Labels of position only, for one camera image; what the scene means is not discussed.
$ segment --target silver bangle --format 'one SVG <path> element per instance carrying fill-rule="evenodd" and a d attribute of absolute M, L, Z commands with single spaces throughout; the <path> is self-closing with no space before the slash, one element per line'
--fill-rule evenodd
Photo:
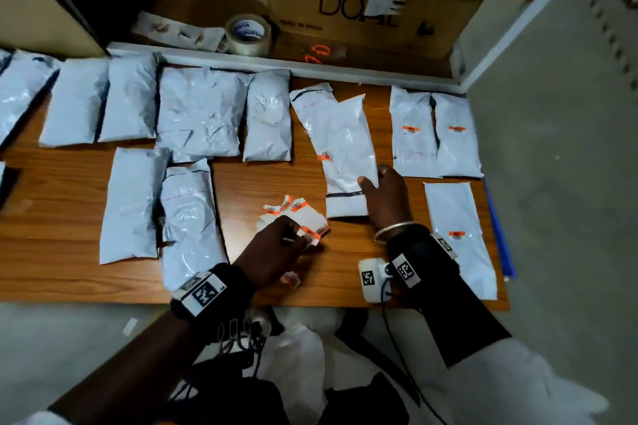
<path fill-rule="evenodd" d="M 407 221 L 407 222 L 401 222 L 401 223 L 395 223 L 393 225 L 388 225 L 387 227 L 382 228 L 381 230 L 379 230 L 374 235 L 374 242 L 376 242 L 377 244 L 385 244 L 386 241 L 379 242 L 379 237 L 380 236 L 385 234 L 388 230 L 394 230 L 395 228 L 406 227 L 407 225 L 422 225 L 423 227 L 425 227 L 425 225 L 423 225 L 422 223 L 419 223 L 419 222 L 414 221 L 414 220 L 410 220 L 410 221 Z"/>

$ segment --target black tape strip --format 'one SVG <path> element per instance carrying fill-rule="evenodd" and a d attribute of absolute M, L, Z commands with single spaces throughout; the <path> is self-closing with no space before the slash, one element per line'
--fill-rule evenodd
<path fill-rule="evenodd" d="M 355 197 L 357 195 L 363 195 L 363 190 L 359 190 L 358 192 L 342 192 L 340 194 L 327 194 L 325 197 L 329 199 L 331 197 Z"/>

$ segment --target packing tape roll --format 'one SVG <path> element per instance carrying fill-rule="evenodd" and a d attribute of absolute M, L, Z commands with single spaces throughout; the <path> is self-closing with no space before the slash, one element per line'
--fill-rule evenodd
<path fill-rule="evenodd" d="M 263 58 L 270 52 L 270 25 L 254 14 L 238 14 L 226 23 L 228 53 Z"/>

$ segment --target wooden desk surface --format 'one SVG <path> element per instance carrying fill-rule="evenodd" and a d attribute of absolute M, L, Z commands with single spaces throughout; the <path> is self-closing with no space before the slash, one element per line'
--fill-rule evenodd
<path fill-rule="evenodd" d="M 293 79 L 292 88 L 316 81 Z M 331 83 L 342 101 L 366 93 L 364 109 L 378 163 L 392 162 L 388 105 L 390 88 Z M 29 118 L 18 138 L 0 154 L 20 169 L 0 210 L 0 300 L 166 303 L 159 260 L 132 259 L 98 265 L 98 247 L 107 184 L 117 146 L 93 144 L 51 149 L 38 147 L 48 97 Z M 325 214 L 326 185 L 310 140 L 293 115 L 293 162 L 242 163 L 218 158 L 212 164 L 219 219 L 232 261 L 255 233 L 264 204 L 279 204 L 285 194 L 304 197 Z M 152 142 L 142 146 L 152 147 Z M 423 180 L 408 178 L 415 219 L 429 225 Z M 450 181 L 467 181 L 467 179 Z M 471 182 L 487 245 L 498 278 L 498 300 L 488 308 L 506 310 L 509 303 L 498 260 L 483 182 Z M 331 220 L 323 249 L 300 260 L 302 285 L 292 291 L 277 283 L 257 293 L 257 305 L 363 307 L 357 264 L 383 257 L 372 241 L 374 230 L 364 218 Z"/>

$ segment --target blue folder edge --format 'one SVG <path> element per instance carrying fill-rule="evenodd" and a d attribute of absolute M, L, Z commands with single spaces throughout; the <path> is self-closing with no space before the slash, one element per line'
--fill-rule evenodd
<path fill-rule="evenodd" d="M 514 264 L 512 263 L 512 255 L 510 254 L 510 249 L 507 247 L 507 242 L 505 242 L 505 235 L 503 235 L 503 228 L 501 227 L 501 223 L 498 221 L 498 217 L 496 216 L 496 212 L 494 210 L 494 204 L 492 203 L 492 197 L 489 194 L 489 190 L 487 188 L 487 181 L 485 178 L 483 179 L 483 185 L 485 186 L 485 192 L 487 194 L 487 204 L 489 205 L 489 215 L 492 219 L 492 228 L 494 229 L 494 238 L 496 239 L 496 247 L 498 248 L 498 256 L 501 260 L 501 268 L 503 269 L 503 276 L 509 277 L 510 279 L 515 279 L 516 270 L 514 268 Z"/>

